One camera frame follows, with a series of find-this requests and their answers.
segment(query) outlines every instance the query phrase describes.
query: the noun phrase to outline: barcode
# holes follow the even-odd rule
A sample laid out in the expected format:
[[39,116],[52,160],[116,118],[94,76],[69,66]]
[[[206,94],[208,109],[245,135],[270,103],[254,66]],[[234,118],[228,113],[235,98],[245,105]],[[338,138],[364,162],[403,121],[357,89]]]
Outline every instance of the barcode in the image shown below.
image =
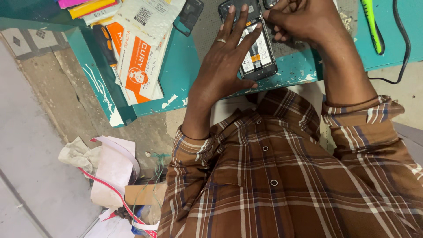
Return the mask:
[[151,17],[151,12],[144,7],[141,7],[141,9],[138,11],[137,15],[134,17],[135,20],[137,20],[142,25],[146,25],[148,19]]

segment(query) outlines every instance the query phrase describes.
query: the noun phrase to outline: shirt sleeve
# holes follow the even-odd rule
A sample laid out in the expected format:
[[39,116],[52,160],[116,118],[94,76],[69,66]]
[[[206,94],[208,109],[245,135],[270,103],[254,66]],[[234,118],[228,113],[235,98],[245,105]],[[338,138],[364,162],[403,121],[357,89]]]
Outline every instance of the shirt sleeve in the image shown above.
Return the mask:
[[213,136],[206,140],[190,139],[181,132],[181,127],[178,128],[166,174],[168,188],[158,237],[180,237],[182,234],[191,206],[206,183],[213,142]]
[[404,108],[384,95],[349,107],[322,107],[337,146],[334,157],[379,193],[410,231],[423,234],[423,223],[418,222],[423,214],[422,167],[391,122],[402,113]]

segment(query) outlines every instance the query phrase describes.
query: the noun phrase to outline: black cable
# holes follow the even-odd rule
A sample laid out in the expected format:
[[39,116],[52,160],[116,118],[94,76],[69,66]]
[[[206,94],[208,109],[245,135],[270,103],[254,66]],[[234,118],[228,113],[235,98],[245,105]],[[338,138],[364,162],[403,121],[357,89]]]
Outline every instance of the black cable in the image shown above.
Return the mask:
[[383,81],[391,83],[391,84],[397,84],[401,81],[402,75],[404,74],[405,67],[407,67],[408,59],[410,59],[410,53],[411,53],[411,42],[410,42],[410,39],[408,38],[407,32],[405,31],[404,25],[402,24],[401,18],[399,17],[397,1],[398,0],[393,0],[392,9],[393,9],[393,12],[394,12],[395,22],[396,22],[398,29],[401,32],[401,35],[402,35],[402,37],[404,38],[404,41],[405,41],[405,55],[404,55],[404,60],[402,62],[401,71],[399,72],[399,75],[398,75],[398,80],[396,82],[392,82],[392,81],[387,80],[387,79],[382,78],[382,77],[372,77],[372,78],[370,78],[370,79],[380,79],[380,80],[383,80]]

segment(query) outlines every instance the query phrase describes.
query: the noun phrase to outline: screwdriver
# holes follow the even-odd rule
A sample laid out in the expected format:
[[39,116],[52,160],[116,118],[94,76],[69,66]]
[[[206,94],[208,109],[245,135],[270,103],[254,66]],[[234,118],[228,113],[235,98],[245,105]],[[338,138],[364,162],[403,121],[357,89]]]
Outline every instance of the screwdriver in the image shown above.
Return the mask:
[[369,23],[370,35],[374,49],[376,50],[376,53],[383,55],[385,52],[385,42],[383,41],[382,34],[380,33],[376,20],[374,19],[373,1],[361,0],[361,4],[363,5],[364,13],[366,14],[367,21]]
[[100,45],[103,55],[107,59],[107,64],[110,65],[110,67],[112,67],[113,71],[118,77],[119,83],[123,87],[122,81],[118,75],[118,71],[117,71],[118,62],[115,59],[115,54],[113,52],[113,47],[112,47],[112,37],[110,36],[109,31],[107,30],[105,26],[101,24],[96,24],[96,25],[93,25],[93,32],[94,32],[94,37],[96,38],[97,43]]

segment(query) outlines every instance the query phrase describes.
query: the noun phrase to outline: person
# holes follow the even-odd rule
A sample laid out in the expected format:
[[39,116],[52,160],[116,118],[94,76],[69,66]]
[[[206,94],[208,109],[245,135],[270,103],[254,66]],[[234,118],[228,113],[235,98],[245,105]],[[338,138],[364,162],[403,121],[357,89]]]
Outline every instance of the person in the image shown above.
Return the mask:
[[333,156],[319,146],[320,115],[286,88],[209,126],[214,103],[257,87],[236,76],[262,27],[237,45],[247,9],[232,30],[230,7],[189,91],[158,237],[423,236],[422,168],[391,122],[404,108],[376,94],[332,0],[279,0],[264,18],[276,40],[319,52]]

